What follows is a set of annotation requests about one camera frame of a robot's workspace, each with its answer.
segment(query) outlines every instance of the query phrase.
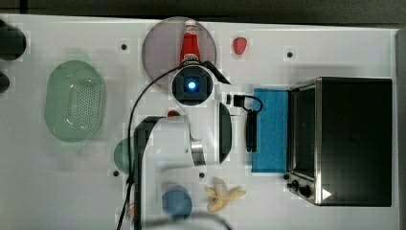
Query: white tabletop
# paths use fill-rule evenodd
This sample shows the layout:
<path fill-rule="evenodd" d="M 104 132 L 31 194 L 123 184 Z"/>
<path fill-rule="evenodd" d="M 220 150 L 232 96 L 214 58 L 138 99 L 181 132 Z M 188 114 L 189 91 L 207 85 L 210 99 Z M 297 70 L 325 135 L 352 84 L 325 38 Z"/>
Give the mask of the white tabletop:
<path fill-rule="evenodd" d="M 159 21 L 6 14 L 0 19 L 21 29 L 29 40 L 19 60 L 0 61 L 0 71 L 11 79 L 11 88 L 0 94 L 0 228 L 115 229 L 125 176 L 112 175 L 113 151 L 125 138 L 129 109 L 148 81 L 141 48 Z M 217 67 L 247 92 L 258 85 L 280 88 L 321 76 L 392 78 L 395 83 L 396 30 L 202 24 L 214 37 Z M 249 40 L 241 57 L 232 51 L 237 36 Z M 287 58 L 287 52 L 294 57 Z M 107 87 L 102 125 L 79 144 L 57 140 L 44 121 L 48 78 L 71 59 L 91 63 Z M 165 115 L 170 108 L 175 103 L 168 94 L 154 88 L 142 100 L 134 125 L 148 115 Z M 194 210 L 206 210 L 204 187 L 214 176 L 230 188 L 246 190 L 218 213 L 234 229 L 398 229 L 396 123 L 393 206 L 387 208 L 316 207 L 297 198 L 287 191 L 281 174 L 250 173 L 250 155 L 239 141 L 242 131 L 236 131 L 236 144 L 222 166 L 172 170 L 163 175 L 164 182 L 188 189 Z M 206 177 L 199 179 L 199 172 Z M 182 228 L 223 229 L 196 219 L 170 229 Z"/>

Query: green plastic strainer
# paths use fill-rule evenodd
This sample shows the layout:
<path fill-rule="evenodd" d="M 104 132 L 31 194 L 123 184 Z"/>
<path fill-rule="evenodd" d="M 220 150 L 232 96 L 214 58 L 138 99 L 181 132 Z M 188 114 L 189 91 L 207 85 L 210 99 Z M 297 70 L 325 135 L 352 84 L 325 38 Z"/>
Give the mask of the green plastic strainer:
<path fill-rule="evenodd" d="M 79 60 L 60 64 L 48 80 L 45 123 L 61 141 L 80 142 L 102 123 L 105 86 L 91 65 Z"/>

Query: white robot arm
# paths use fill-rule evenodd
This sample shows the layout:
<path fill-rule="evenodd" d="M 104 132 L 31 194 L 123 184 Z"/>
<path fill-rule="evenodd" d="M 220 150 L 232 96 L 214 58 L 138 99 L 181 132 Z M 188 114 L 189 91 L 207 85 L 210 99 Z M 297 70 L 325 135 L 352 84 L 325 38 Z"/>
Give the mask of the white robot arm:
<path fill-rule="evenodd" d="M 163 215 L 161 172 L 221 164 L 231 150 L 230 116 L 243 113 L 233 98 L 242 90 L 216 76 L 213 65 L 206 66 L 185 66 L 171 82 L 170 94 L 186 116 L 148 117 L 135 130 L 135 153 L 142 160 L 142 173 L 135 178 L 142 185 L 141 221 Z"/>

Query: cable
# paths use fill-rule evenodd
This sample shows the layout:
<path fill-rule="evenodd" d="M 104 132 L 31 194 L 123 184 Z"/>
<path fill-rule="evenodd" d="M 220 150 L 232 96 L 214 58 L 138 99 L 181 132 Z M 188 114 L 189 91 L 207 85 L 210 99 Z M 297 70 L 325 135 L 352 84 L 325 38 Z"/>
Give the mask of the cable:
<path fill-rule="evenodd" d="M 254 99 L 255 101 L 259 102 L 259 110 L 253 110 L 253 109 L 246 108 L 244 105 L 245 98 Z M 250 95 L 234 95 L 234 106 L 241 107 L 249 113 L 260 113 L 263 109 L 262 101 L 259 98 L 255 97 L 255 96 L 250 96 Z"/>
<path fill-rule="evenodd" d="M 262 111 L 262 109 L 263 109 L 263 103 L 262 103 L 262 101 L 261 101 L 259 98 L 255 97 L 255 96 L 250 96 L 250 95 L 243 95 L 243 96 L 244 96 L 245 98 L 254 99 L 255 101 L 259 102 L 259 110 L 257 110 L 256 112 L 257 112 L 257 113 L 260 113 L 260 112 Z"/>
<path fill-rule="evenodd" d="M 131 142 L 130 142 L 130 136 L 131 136 L 131 124 L 132 124 L 132 117 L 134 116 L 134 112 L 135 112 L 135 108 L 137 107 L 138 103 L 140 102 L 141 98 L 144 96 L 144 94 L 147 92 L 147 90 L 151 87 L 151 85 L 153 85 L 155 82 L 157 82 L 158 80 L 160 80 L 161 78 L 163 78 L 164 76 L 166 76 L 167 74 L 180 69 L 182 66 L 173 68 L 168 70 L 166 73 L 162 74 L 161 76 L 159 76 L 158 78 L 156 78 L 155 80 L 153 80 L 149 85 L 147 85 L 147 87 L 143 90 L 143 92 L 141 92 L 140 96 L 138 96 L 134 106 L 131 109 L 131 113 L 129 116 L 129 123 L 128 123 L 128 131 L 127 131 L 127 137 L 128 137 L 128 142 L 127 142 L 127 153 L 128 153 L 128 178 L 126 180 L 126 183 L 128 184 L 127 187 L 127 192 L 125 195 L 125 202 L 123 205 L 123 209 L 122 212 L 120 214 L 120 220 L 119 220 L 119 224 L 117 225 L 117 230 L 120 230 L 122 228 L 122 224 L 123 224 L 123 218 L 124 218 L 124 214 L 125 214 L 125 205 L 129 204 L 129 198 L 131 195 L 131 186 L 134 184 L 134 171 L 135 171 L 135 164 L 133 166 L 133 162 L 132 162 L 132 157 L 131 157 Z"/>
<path fill-rule="evenodd" d="M 213 221 L 216 221 L 224 227 L 226 227 L 227 230 L 233 230 L 233 228 L 230 226 L 230 224 L 223 218 L 220 218 L 219 216 L 209 214 L 209 213 L 203 213 L 203 212 L 194 212 L 191 213 L 190 218 L 198 218 L 198 219 L 211 219 Z M 145 226 L 148 227 L 154 227 L 154 226 L 160 226 L 160 225 L 165 225 L 165 224 L 173 224 L 173 223 L 178 223 L 182 220 L 174 219 L 174 218 L 164 218 L 164 219 L 158 219 L 155 221 L 147 221 L 144 223 Z"/>

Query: black device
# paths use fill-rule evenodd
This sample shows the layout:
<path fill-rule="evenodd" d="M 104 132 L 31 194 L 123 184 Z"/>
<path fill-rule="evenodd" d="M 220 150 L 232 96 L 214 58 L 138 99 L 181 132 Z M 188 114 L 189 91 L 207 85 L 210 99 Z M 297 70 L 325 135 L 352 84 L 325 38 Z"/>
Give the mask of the black device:
<path fill-rule="evenodd" d="M 6 90 L 10 87 L 10 80 L 9 78 L 0 72 L 0 93 L 6 92 Z"/>
<path fill-rule="evenodd" d="M 20 58 L 27 47 L 27 38 L 17 28 L 0 20 L 0 59 Z"/>
<path fill-rule="evenodd" d="M 318 78 L 289 92 L 290 192 L 321 206 L 392 205 L 392 80 Z"/>

